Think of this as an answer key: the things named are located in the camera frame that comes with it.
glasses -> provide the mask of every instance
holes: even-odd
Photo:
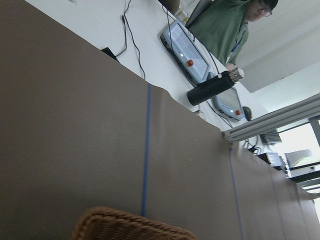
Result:
[[[260,12],[263,11],[263,15],[265,17],[269,17],[272,14],[270,8],[268,7],[268,5],[263,0],[259,0],[257,8],[258,8],[258,11],[260,11]]]

computer mouse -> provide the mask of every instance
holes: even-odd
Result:
[[[250,122],[251,121],[251,118],[252,118],[252,112],[251,112],[251,109],[250,107],[248,106],[243,106],[243,112],[244,112],[244,116],[245,116],[245,119]]]

power cord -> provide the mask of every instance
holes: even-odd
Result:
[[[172,37],[171,37],[171,26],[170,26],[170,22],[169,22],[169,13],[168,13],[168,9],[166,9],[166,19],[168,21],[168,27],[169,27],[169,33],[170,33],[170,44],[171,44],[171,49],[174,50],[173,46],[172,46]]]
[[[249,148],[249,139],[246,139],[244,141],[244,143],[242,144],[242,147],[244,147],[245,149],[248,149]]]
[[[192,36],[193,36],[193,42],[195,42],[195,39],[196,39],[195,35],[194,35],[192,32],[190,32],[189,29],[188,29],[188,32],[189,32],[189,34],[192,34]],[[212,62],[213,62],[213,64],[214,64],[214,66],[215,66],[217,75],[220,74],[220,71],[219,71],[218,66],[217,66],[217,64],[216,64],[216,61],[215,61],[214,58],[212,57],[211,52],[208,50],[208,48],[207,48],[204,44],[202,44],[202,45],[204,46],[205,50],[208,52],[208,54],[209,54],[209,56],[210,56],[210,58],[211,58],[211,60],[212,60]]]
[[[256,136],[256,142],[254,145],[251,145],[249,142],[249,139],[247,140],[248,142],[248,146],[247,146],[247,150],[255,155],[259,155],[262,152],[262,149],[260,147],[256,147],[258,145],[258,141],[259,141],[259,136]]]
[[[121,16],[121,20],[123,22],[123,28],[124,28],[124,49],[120,53],[115,55],[116,57],[120,56],[121,54],[123,54],[127,50],[127,28],[126,28],[125,17],[123,15]]]
[[[161,4],[161,5],[162,5],[162,10],[164,11],[164,13],[166,13],[167,15],[169,15],[169,14],[168,14],[168,9],[165,10],[164,5],[163,5],[163,4]]]
[[[135,43],[134,35],[133,35],[132,31],[131,31],[131,28],[130,28],[130,25],[129,25],[129,22],[128,22],[128,19],[127,19],[127,16],[126,16],[126,13],[128,12],[128,9],[129,9],[129,6],[130,6],[130,3],[131,3],[131,0],[129,0],[128,6],[126,7],[123,15],[121,16],[122,22],[124,24],[125,48],[118,55],[116,55],[116,57],[121,55],[122,53],[124,53],[127,50],[127,31],[126,31],[126,25],[127,25],[128,29],[130,31],[130,35],[131,35],[131,39],[132,39],[133,45],[134,45],[135,49],[137,49],[137,51],[138,51],[138,62],[139,62],[139,67],[140,67],[140,69],[141,69],[141,71],[143,73],[143,75],[142,75],[143,79],[146,80],[146,73],[145,73],[144,68],[141,65],[141,53],[140,53],[140,50],[139,50],[139,48],[137,47],[137,45]]]
[[[225,124],[227,124],[230,128],[233,128],[232,124],[230,123],[230,121],[229,121],[228,119],[226,119],[223,115],[221,115],[219,112],[217,112],[217,111],[211,106],[211,104],[210,104],[207,100],[206,100],[205,102],[209,105],[209,107],[211,108],[211,110],[212,110],[215,114],[217,114],[217,115],[225,122]]]

black cap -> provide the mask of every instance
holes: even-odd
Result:
[[[278,0],[264,0],[268,4],[270,10],[272,11],[278,4]]]

black water bottle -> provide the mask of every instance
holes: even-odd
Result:
[[[188,100],[193,106],[196,106],[228,90],[235,85],[236,82],[243,79],[244,76],[244,71],[238,67],[231,71],[224,71],[205,82],[199,83],[194,89],[188,91]]]

